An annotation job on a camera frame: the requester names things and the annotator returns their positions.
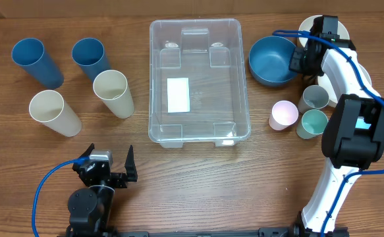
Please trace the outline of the cream tall cup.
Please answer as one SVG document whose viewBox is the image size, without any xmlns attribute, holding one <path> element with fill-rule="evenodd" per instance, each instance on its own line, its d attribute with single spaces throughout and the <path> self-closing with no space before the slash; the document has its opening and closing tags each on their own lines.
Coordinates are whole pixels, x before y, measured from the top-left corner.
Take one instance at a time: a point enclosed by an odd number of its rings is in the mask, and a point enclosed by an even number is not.
<svg viewBox="0 0 384 237">
<path fill-rule="evenodd" d="M 34 120 L 66 137 L 73 137 L 82 129 L 79 117 L 55 90 L 37 93 L 31 99 L 28 109 Z"/>
<path fill-rule="evenodd" d="M 101 72 L 94 80 L 93 91 L 116 117 L 126 119 L 133 115 L 134 102 L 123 73 L 118 70 Z"/>
</svg>

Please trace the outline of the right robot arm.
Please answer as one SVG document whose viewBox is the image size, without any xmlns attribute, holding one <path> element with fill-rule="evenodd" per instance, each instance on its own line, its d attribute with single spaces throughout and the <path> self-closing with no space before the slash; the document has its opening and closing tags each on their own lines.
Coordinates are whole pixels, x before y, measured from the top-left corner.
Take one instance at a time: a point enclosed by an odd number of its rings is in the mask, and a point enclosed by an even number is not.
<svg viewBox="0 0 384 237">
<path fill-rule="evenodd" d="M 322 72 L 338 103 L 321 140 L 325 164 L 315 191 L 293 224 L 290 236 L 348 236 L 335 219 L 351 187 L 384 152 L 384 99 L 360 72 L 356 48 L 347 39 L 311 37 L 292 56 L 298 72 Z"/>
</svg>

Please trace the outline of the pink small cup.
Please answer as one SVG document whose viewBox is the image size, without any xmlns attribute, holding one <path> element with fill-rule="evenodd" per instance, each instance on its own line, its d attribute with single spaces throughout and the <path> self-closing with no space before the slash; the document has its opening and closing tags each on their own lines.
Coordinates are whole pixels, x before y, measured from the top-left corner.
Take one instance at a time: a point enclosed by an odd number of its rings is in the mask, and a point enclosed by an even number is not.
<svg viewBox="0 0 384 237">
<path fill-rule="evenodd" d="M 284 130 L 293 125 L 299 117 L 297 106 L 287 100 L 276 102 L 271 109 L 268 120 L 270 127 L 274 130 Z"/>
</svg>

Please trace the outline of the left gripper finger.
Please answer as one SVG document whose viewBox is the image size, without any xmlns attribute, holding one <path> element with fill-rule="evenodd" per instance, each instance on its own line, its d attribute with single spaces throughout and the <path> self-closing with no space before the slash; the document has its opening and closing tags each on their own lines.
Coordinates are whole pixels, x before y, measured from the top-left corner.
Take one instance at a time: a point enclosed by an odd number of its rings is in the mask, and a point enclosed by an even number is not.
<svg viewBox="0 0 384 237">
<path fill-rule="evenodd" d="M 91 143 L 87 150 L 79 156 L 79 159 L 88 159 L 92 151 L 95 149 L 94 143 Z"/>
<path fill-rule="evenodd" d="M 134 162 L 134 148 L 133 145 L 130 145 L 128 154 L 126 156 L 126 161 L 124 164 L 126 170 L 126 179 L 128 182 L 136 182 L 138 179 L 138 173 L 136 170 L 136 165 Z"/>
</svg>

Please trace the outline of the grey small cup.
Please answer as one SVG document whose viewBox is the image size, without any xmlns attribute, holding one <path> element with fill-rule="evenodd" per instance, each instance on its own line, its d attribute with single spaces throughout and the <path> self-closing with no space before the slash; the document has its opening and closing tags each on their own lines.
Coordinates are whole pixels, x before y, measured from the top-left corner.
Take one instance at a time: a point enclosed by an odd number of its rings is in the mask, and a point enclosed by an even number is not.
<svg viewBox="0 0 384 237">
<path fill-rule="evenodd" d="M 318 85 L 308 86 L 298 102 L 298 110 L 304 114 L 311 109 L 322 109 L 329 103 L 329 95 L 327 91 Z"/>
</svg>

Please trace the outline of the green small cup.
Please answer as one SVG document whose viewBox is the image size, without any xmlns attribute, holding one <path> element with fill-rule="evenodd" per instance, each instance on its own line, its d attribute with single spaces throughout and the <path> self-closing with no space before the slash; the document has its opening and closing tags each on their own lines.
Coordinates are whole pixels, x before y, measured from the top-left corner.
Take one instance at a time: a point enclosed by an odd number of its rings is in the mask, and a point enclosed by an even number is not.
<svg viewBox="0 0 384 237">
<path fill-rule="evenodd" d="M 303 114 L 296 128 L 296 133 L 305 140 L 314 138 L 323 134 L 328 122 L 329 119 L 324 112 L 311 109 Z"/>
</svg>

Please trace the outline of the cream bowl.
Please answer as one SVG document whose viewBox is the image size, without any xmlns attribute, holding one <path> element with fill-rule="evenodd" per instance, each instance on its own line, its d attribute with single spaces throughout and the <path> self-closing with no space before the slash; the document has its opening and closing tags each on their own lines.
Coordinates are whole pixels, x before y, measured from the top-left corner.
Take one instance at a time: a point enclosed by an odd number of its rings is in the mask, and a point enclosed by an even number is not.
<svg viewBox="0 0 384 237">
<path fill-rule="evenodd" d="M 319 17 L 319 15 L 313 15 L 313 16 L 310 16 L 307 19 L 305 19 L 301 23 L 299 30 L 300 31 L 310 31 L 311 27 L 313 26 L 314 19 L 317 17 Z M 344 39 L 344 40 L 350 39 L 350 36 L 349 36 L 347 29 L 345 28 L 345 26 L 340 21 L 338 21 L 337 33 L 338 33 L 338 35 L 340 35 L 341 39 Z M 298 38 L 297 39 L 297 46 L 298 47 L 304 47 L 306 45 L 306 42 L 307 42 L 306 38 Z"/>
<path fill-rule="evenodd" d="M 372 85 L 371 77 L 370 77 L 369 73 L 367 72 L 367 70 L 362 65 L 360 65 L 360 69 L 361 69 L 363 75 L 366 77 L 367 82 L 370 85 Z M 323 76 L 318 76 L 317 77 L 317 84 L 319 86 L 321 86 L 324 90 L 327 91 L 328 96 L 329 96 L 328 106 L 336 107 L 338 99 L 335 95 L 335 92 L 333 90 L 333 87 L 332 87 L 330 80 L 327 77 L 327 75 L 324 74 Z"/>
</svg>

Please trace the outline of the blue bowl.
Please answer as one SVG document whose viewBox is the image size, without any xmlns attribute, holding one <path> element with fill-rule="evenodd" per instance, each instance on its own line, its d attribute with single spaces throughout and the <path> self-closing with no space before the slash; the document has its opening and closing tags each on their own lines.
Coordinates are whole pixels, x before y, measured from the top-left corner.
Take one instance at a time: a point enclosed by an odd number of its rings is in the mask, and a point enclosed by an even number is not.
<svg viewBox="0 0 384 237">
<path fill-rule="evenodd" d="M 288 68 L 295 48 L 293 42 L 280 36 L 259 39 L 251 47 L 248 57 L 252 76 L 260 84 L 269 87 L 289 83 L 298 75 Z"/>
</svg>

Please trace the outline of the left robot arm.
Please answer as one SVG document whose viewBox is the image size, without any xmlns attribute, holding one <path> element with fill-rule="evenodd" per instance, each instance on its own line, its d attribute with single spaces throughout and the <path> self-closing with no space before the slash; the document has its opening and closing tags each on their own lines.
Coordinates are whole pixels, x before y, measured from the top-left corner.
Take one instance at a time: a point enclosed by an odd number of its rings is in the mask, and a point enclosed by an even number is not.
<svg viewBox="0 0 384 237">
<path fill-rule="evenodd" d="M 68 200 L 70 212 L 67 236 L 119 236 L 109 226 L 109 217 L 115 190 L 127 188 L 138 179 L 134 162 L 134 148 L 129 147 L 124 172 L 112 172 L 113 154 L 97 150 L 94 144 L 72 165 L 85 187 L 72 193 Z"/>
</svg>

